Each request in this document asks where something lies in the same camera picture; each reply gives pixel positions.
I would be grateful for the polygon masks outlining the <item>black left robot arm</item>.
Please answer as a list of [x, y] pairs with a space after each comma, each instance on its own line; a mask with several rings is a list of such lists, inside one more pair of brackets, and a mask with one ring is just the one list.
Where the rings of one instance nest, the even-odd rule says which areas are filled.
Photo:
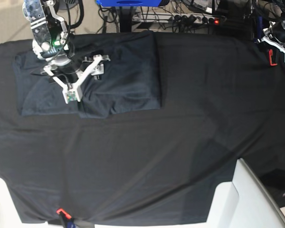
[[285, 0], [251, 1], [257, 19], [255, 42], [265, 49], [269, 64], [276, 66], [278, 52], [284, 54], [285, 63]]

